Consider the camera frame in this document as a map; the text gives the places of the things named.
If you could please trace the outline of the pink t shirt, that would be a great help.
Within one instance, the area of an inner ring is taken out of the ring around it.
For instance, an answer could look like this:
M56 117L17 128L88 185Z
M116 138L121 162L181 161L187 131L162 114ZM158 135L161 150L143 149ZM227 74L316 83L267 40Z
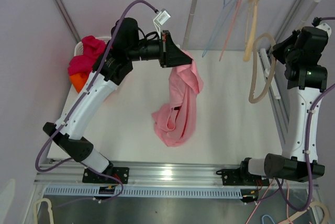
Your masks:
M151 114L154 132L167 147L183 145L194 133L197 95L204 87L193 56L191 64L173 67L169 76L169 101Z

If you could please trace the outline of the pink wire hanger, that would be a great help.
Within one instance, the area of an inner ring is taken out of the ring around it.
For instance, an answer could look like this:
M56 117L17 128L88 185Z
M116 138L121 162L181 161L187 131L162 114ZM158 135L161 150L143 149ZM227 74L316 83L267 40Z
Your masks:
M221 61L221 59L223 57L223 54L224 54L224 52L225 52L225 50L227 48L227 45L228 45L228 42L229 42L229 38L231 36L232 30L233 30L233 26L234 26L234 24L236 22L236 18L237 18L239 9L240 9L241 2L242 2L242 0L237 0L236 1L236 5L235 5L233 17L232 17L232 20L231 20L231 23L230 23L230 26L229 26L229 30L228 30L228 33L227 33L227 37L225 39L224 46L222 48L222 51L221 51L221 54L220 54L220 57L219 57L219 61Z

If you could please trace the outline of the blue wire hanger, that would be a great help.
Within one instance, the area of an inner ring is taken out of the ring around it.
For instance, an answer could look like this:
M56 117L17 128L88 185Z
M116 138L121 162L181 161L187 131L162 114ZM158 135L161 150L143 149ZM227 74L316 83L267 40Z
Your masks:
M228 16L232 12L233 6L237 4L238 0L222 0L222 9L219 13L219 16L216 20L214 28L211 32L211 35L207 41L207 44L202 52L202 58L204 58L207 52L212 48L214 42L216 41L217 36L219 35L222 27L224 26Z

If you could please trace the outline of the red t shirt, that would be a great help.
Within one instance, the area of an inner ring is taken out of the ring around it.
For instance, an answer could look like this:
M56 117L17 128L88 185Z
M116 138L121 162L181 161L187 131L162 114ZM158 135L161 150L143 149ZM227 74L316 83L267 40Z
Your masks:
M68 67L68 74L76 73L89 74L98 57L104 53L106 44L96 39L94 36L86 36L81 40L83 44L83 54L74 56Z

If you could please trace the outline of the orange t shirt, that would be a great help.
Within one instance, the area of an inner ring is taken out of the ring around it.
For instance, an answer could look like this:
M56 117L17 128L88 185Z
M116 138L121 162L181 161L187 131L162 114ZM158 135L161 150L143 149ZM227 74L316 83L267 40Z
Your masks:
M78 93L82 90L82 88L86 84L87 79L88 75L86 73L76 73L70 75L70 81Z

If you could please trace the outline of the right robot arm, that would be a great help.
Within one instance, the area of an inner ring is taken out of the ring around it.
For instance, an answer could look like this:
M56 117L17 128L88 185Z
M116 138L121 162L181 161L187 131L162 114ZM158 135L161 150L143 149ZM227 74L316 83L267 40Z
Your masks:
M273 61L269 78L274 75L277 62L285 65L290 113L282 153L269 153L263 159L244 159L238 172L243 184L251 184L257 176L311 182L324 175L325 166L318 163L316 133L328 71L318 61L331 33L330 26L323 23L295 30L281 43L276 43L268 33L263 33L254 41L253 55L257 55L258 42L262 38L270 41Z

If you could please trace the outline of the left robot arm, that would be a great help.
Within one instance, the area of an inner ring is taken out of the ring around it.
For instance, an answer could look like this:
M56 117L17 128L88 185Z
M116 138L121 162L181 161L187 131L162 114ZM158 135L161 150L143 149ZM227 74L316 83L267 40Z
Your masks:
M43 127L51 141L74 161L93 170L102 183L111 180L112 163L83 134L103 101L133 70L134 61L158 60L162 68L186 67L193 63L192 58L176 46L169 31L154 31L142 39L140 32L135 19L118 20L111 30L112 38L93 64L87 83L70 110L55 123L47 122Z

